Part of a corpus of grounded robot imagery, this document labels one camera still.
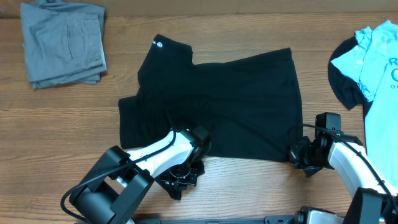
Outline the black polo shirt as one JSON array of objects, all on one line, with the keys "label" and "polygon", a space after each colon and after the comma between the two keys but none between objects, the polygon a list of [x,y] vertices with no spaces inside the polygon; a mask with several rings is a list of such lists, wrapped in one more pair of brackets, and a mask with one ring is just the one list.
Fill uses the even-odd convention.
[{"label": "black polo shirt", "polygon": [[210,156],[287,162],[302,139],[302,99],[288,48],[195,64],[189,45],[157,35],[137,79],[137,94],[118,103],[123,149],[146,147],[172,128],[203,127]]}]

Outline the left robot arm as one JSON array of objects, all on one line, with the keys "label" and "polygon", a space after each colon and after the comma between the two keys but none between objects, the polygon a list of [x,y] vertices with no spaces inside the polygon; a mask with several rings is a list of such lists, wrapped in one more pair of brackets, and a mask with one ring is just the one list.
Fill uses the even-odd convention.
[{"label": "left robot arm", "polygon": [[179,200],[204,174],[203,157],[210,134],[171,129],[163,139],[142,149],[109,148],[82,181],[62,197],[62,210],[85,223],[132,223],[132,217],[154,182]]}]

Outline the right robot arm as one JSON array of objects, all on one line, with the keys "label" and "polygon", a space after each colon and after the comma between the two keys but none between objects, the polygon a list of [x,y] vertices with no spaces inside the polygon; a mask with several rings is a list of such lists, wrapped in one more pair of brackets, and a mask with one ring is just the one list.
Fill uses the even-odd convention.
[{"label": "right robot arm", "polygon": [[291,145],[289,160],[311,177],[323,168],[340,175],[352,201],[346,215],[303,206],[291,223],[397,223],[397,189],[369,161],[362,142],[341,130],[341,116],[321,113],[312,125],[315,139],[303,137]]}]

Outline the light blue t-shirt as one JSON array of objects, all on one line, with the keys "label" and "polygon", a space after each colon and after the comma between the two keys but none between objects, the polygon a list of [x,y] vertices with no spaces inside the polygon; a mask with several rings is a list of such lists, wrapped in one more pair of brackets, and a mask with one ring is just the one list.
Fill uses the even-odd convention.
[{"label": "light blue t-shirt", "polygon": [[397,25],[365,27],[344,41],[328,64],[336,97],[350,110],[361,104],[369,160],[397,186]]}]

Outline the folded grey trousers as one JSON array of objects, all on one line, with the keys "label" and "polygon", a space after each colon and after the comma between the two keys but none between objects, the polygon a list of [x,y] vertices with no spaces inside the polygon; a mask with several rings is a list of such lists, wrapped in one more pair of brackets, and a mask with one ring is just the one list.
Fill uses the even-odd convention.
[{"label": "folded grey trousers", "polygon": [[100,81],[107,70],[104,7],[33,1],[22,3],[20,13],[25,69],[34,89]]}]

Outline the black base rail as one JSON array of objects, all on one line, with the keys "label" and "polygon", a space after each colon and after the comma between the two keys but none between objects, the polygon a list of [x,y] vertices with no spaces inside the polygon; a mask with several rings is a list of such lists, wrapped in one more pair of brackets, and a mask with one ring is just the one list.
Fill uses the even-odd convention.
[{"label": "black base rail", "polygon": [[202,219],[202,220],[160,220],[142,219],[129,220],[127,224],[290,224],[294,217],[291,215],[266,216],[264,218],[236,218],[236,219]]}]

